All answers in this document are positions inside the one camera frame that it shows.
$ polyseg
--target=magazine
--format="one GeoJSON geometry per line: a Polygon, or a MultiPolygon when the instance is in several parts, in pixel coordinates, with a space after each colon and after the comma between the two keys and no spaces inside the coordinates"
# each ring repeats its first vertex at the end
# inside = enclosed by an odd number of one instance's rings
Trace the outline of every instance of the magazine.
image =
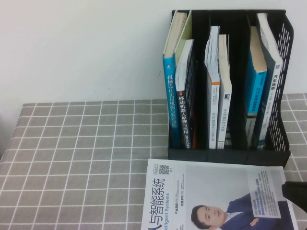
{"type": "Polygon", "coordinates": [[[149,159],[142,230],[298,230],[282,167],[149,159]]]}

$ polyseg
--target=mesh side panel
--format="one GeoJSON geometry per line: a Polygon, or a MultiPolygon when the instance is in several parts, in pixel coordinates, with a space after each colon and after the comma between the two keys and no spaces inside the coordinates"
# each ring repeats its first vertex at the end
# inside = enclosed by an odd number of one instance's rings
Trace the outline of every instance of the mesh side panel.
{"type": "Polygon", "coordinates": [[[286,132],[281,119],[280,104],[283,95],[283,87],[285,84],[285,77],[288,70],[288,64],[290,59],[291,47],[293,42],[293,28],[288,19],[283,23],[282,30],[279,32],[278,37],[278,50],[283,59],[283,65],[281,66],[281,73],[277,84],[277,90],[275,100],[272,109],[272,115],[269,123],[268,137],[273,145],[275,151],[289,150],[289,142],[287,140],[286,132]]]}

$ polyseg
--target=gray checkered tablecloth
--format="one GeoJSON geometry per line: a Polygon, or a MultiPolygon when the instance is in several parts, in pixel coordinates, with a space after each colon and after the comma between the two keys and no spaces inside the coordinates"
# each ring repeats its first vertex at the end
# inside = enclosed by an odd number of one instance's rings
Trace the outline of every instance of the gray checkered tablecloth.
{"type": "Polygon", "coordinates": [[[139,230],[166,100],[25,104],[0,163],[0,230],[139,230]]]}

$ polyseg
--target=black desk file organizer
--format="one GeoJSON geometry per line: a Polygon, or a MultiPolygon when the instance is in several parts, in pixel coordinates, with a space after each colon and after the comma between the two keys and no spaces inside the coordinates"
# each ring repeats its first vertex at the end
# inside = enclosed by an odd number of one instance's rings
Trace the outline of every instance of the black desk file organizer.
{"type": "Polygon", "coordinates": [[[169,135],[168,158],[181,161],[248,164],[260,166],[285,166],[291,154],[283,126],[280,105],[293,42],[293,28],[285,10],[192,10],[192,38],[197,63],[195,115],[196,149],[173,148],[169,135]],[[265,150],[247,149],[243,124],[243,92],[248,61],[250,27],[256,25],[257,13],[268,14],[268,22],[278,44],[283,66],[274,98],[272,115],[266,136],[265,150]],[[231,149],[209,149],[207,137],[206,67],[204,53],[210,26],[219,25],[221,34],[229,34],[229,65],[232,98],[228,125],[231,149]]]}

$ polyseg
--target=white shirt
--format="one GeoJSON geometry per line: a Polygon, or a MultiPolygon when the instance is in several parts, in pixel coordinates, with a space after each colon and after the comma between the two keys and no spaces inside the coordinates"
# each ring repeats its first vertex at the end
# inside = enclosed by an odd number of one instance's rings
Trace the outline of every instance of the white shirt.
{"type": "Polygon", "coordinates": [[[235,217],[236,215],[239,215],[239,214],[241,214],[241,213],[243,213],[243,212],[226,213],[226,214],[228,214],[228,217],[227,217],[225,223],[226,223],[228,220],[230,220],[231,218],[233,218],[233,217],[235,217]]]}

